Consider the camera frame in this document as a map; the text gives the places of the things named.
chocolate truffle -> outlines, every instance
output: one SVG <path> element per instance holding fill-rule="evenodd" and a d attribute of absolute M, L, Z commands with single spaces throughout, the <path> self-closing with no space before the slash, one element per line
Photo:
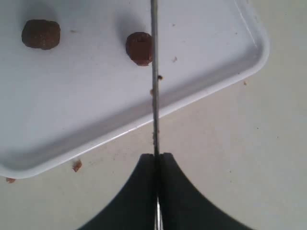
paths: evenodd
<path fill-rule="evenodd" d="M 152 37 L 145 32 L 135 32 L 127 38 L 126 52 L 138 66 L 152 62 Z"/>
<path fill-rule="evenodd" d="M 24 26 L 22 41 L 31 48 L 52 49 L 59 44 L 60 31 L 57 22 L 29 20 Z"/>

metal blade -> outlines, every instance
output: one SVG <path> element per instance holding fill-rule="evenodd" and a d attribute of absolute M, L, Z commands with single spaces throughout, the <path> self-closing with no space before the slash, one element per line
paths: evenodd
<path fill-rule="evenodd" d="M 159 84 L 158 84 L 158 0 L 151 0 L 151 20 L 152 20 L 152 37 L 153 37 L 153 145 L 156 170 L 159 171 Z M 155 213 L 155 229 L 162 229 L 162 218 L 157 197 L 157 207 Z"/>
<path fill-rule="evenodd" d="M 153 37 L 153 144 L 154 156 L 159 149 L 159 84 L 158 84 L 158 1 L 151 0 L 152 37 Z"/>

white floor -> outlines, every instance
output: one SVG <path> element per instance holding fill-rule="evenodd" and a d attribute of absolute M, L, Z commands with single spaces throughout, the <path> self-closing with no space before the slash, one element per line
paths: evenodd
<path fill-rule="evenodd" d="M 307 1 L 254 0 L 271 37 L 259 73 L 161 119 L 161 151 L 195 186 L 258 230 L 307 229 Z M 1 229 L 74 230 L 121 189 L 152 124 L 39 176 L 0 180 Z"/>

brown ball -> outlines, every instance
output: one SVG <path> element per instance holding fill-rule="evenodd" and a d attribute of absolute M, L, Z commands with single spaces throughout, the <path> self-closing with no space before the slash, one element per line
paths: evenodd
<path fill-rule="evenodd" d="M 138 66 L 148 66 L 153 61 L 152 47 L 152 37 L 145 32 L 135 32 L 126 41 L 126 52 Z"/>
<path fill-rule="evenodd" d="M 59 44 L 60 31 L 57 22 L 29 20 L 24 26 L 22 41 L 31 48 L 52 49 Z"/>

white tray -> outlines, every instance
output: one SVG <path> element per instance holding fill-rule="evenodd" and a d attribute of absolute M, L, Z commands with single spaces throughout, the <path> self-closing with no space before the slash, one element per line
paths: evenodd
<path fill-rule="evenodd" d="M 152 120 L 151 66 L 136 66 L 124 47 L 129 34 L 150 32 L 150 1 L 34 2 L 0 8 L 0 175 L 12 178 L 41 173 Z M 57 21 L 60 45 L 25 47 L 29 19 Z M 161 116 L 257 72 L 268 55 L 248 1 L 160 0 Z"/>

